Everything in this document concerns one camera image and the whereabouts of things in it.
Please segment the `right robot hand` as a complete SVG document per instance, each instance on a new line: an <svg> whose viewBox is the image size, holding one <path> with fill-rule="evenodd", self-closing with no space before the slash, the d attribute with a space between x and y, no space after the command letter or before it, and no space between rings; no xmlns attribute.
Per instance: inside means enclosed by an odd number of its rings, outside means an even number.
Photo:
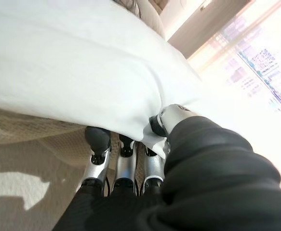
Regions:
<svg viewBox="0 0 281 231"><path fill-rule="evenodd" d="M136 183L137 146L120 135L113 185L110 133L87 127L84 179L56 231L281 231L281 176L234 131L172 104L150 119L167 156L145 150Z"/></svg>

